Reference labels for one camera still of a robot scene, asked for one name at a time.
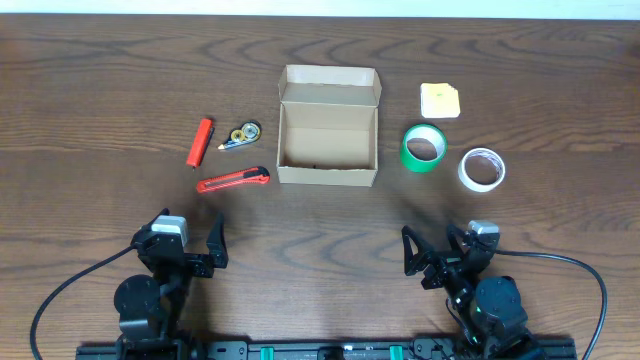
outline box lid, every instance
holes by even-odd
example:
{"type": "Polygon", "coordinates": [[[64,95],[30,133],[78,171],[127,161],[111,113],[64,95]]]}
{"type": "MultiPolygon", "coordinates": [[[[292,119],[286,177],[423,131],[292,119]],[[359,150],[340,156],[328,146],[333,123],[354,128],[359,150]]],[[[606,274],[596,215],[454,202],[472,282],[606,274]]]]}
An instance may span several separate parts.
{"type": "Polygon", "coordinates": [[[278,83],[282,103],[377,107],[382,87],[375,69],[287,65],[278,83]]]}

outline wood grain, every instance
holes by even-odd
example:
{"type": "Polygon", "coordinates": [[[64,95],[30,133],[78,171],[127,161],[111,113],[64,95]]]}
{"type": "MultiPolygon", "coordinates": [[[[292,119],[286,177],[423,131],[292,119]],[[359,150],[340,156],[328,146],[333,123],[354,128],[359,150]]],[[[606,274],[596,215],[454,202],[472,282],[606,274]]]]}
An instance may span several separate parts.
{"type": "MultiPolygon", "coordinates": [[[[438,246],[444,226],[489,219],[501,247],[573,256],[609,289],[593,359],[640,353],[640,27],[637,22],[214,16],[0,16],[0,358],[30,358],[28,329],[62,281],[127,246],[163,207],[187,217],[190,251],[215,214],[231,258],[195,281],[184,325],[266,339],[453,333],[444,291],[402,274],[400,229],[438,246]],[[285,64],[375,67],[383,83],[380,171],[372,188],[280,185],[277,80],[285,64]],[[449,153],[431,174],[404,169],[400,140],[420,117],[422,82],[449,82],[462,114],[435,123],[449,153]],[[213,143],[260,121],[254,146],[184,165],[203,115],[213,143]],[[465,150],[507,163],[488,194],[461,187],[465,150]],[[197,180],[264,165],[273,181],[207,196],[197,180]]],[[[112,296],[145,273],[134,255],[51,304],[46,359],[113,341],[112,296]]],[[[497,257],[518,281],[538,334],[576,339],[596,325],[595,280],[569,265],[497,257]]]]}

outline white wall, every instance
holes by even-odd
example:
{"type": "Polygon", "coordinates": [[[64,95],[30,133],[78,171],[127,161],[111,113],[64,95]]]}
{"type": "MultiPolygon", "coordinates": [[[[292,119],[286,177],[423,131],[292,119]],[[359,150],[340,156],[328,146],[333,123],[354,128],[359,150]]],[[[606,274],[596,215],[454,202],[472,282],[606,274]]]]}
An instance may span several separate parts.
{"type": "Polygon", "coordinates": [[[640,19],[640,0],[0,0],[0,13],[640,19]]]}

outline green tape roll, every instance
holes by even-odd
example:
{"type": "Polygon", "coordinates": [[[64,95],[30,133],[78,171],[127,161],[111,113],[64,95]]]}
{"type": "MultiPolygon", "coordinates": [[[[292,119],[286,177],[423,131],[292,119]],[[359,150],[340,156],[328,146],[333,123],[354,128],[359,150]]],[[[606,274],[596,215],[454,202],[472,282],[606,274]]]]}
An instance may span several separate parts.
{"type": "Polygon", "coordinates": [[[416,125],[404,134],[400,160],[407,169],[413,172],[429,172],[436,167],[447,153],[447,138],[440,129],[431,125],[416,125]],[[436,148],[436,158],[433,160],[421,160],[411,154],[407,143],[412,139],[425,139],[436,148]]]}

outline white tape roll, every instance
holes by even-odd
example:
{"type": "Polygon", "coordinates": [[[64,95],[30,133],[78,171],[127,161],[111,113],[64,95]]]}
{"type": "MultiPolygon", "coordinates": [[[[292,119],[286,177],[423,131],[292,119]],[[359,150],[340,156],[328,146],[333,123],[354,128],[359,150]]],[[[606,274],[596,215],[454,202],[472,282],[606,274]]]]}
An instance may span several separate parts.
{"type": "Polygon", "coordinates": [[[460,181],[468,187],[469,189],[475,192],[487,192],[493,190],[496,186],[500,185],[502,180],[504,180],[504,176],[507,173],[507,167],[502,161],[502,158],[496,154],[494,151],[485,149],[485,148],[476,148],[470,150],[468,153],[464,155],[462,161],[460,161],[460,165],[458,165],[458,176],[460,177],[460,181]],[[466,164],[467,160],[470,157],[480,156],[485,159],[491,161],[493,166],[496,168],[496,181],[492,184],[479,184],[473,181],[469,175],[467,174],[466,164]]]}

